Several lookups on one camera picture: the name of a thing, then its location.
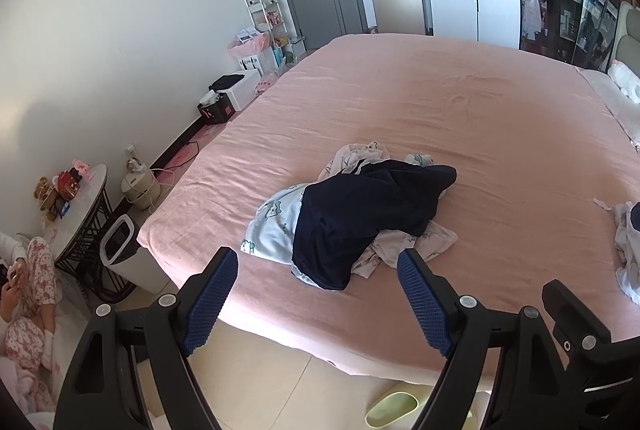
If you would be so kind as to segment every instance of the floor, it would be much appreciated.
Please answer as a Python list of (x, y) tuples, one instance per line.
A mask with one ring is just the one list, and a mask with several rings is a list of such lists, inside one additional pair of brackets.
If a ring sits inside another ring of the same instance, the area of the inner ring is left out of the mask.
[[(172, 170), (158, 177), (163, 191), (156, 207), (170, 193), (174, 181), (184, 175), (198, 151), (224, 128), (225, 125), (204, 127), (167, 164), (166, 168)], [(148, 211), (135, 209), (129, 214), (138, 225), (149, 216)], [(161, 294), (176, 289), (171, 284)], [(146, 291), (136, 289), (117, 308), (143, 307), (154, 300)], [(306, 352), (240, 331), (222, 321), (215, 324), (207, 344), (190, 357), (190, 364), (223, 430), (365, 430), (369, 428), (364, 422), (368, 405), (395, 383), (349, 376)], [(163, 415), (148, 362), (142, 363), (139, 371), (149, 411), (154, 416)], [(406, 416), (385, 428), (408, 430), (417, 415)]]

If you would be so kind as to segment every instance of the patterned pants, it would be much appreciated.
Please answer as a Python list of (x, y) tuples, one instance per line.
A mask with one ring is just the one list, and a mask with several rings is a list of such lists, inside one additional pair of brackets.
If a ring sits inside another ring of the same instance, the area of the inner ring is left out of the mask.
[(22, 290), (22, 314), (6, 331), (6, 355), (25, 370), (36, 372), (42, 361), (44, 332), (30, 318), (40, 305), (56, 303), (53, 257), (43, 238), (31, 240), (27, 248), (29, 280)]

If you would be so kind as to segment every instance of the pillow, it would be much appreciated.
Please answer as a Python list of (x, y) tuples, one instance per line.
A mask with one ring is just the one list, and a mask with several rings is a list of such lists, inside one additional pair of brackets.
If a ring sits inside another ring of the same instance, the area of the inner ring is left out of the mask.
[(622, 95), (620, 88), (607, 74), (597, 70), (582, 70), (577, 67), (576, 70), (604, 101), (634, 146), (640, 146), (640, 105)]
[(634, 71), (622, 61), (613, 60), (607, 74), (619, 87), (623, 95), (626, 95), (636, 104), (640, 103), (640, 77), (636, 76)]

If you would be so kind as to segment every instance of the white sock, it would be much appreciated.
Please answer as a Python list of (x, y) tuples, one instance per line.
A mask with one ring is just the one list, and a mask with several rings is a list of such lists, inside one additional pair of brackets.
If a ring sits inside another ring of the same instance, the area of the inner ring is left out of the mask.
[(53, 353), (53, 334), (44, 331), (44, 346), (42, 347), (42, 366), (47, 370), (51, 370), (51, 354)]

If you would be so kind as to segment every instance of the round table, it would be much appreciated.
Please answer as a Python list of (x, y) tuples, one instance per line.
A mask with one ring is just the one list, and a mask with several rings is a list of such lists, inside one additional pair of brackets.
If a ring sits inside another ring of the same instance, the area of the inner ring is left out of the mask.
[(69, 211), (45, 231), (56, 266), (74, 276), (102, 301), (117, 303), (135, 284), (102, 265), (100, 241), (115, 220), (105, 191), (107, 166), (91, 168), (90, 179), (80, 181)]

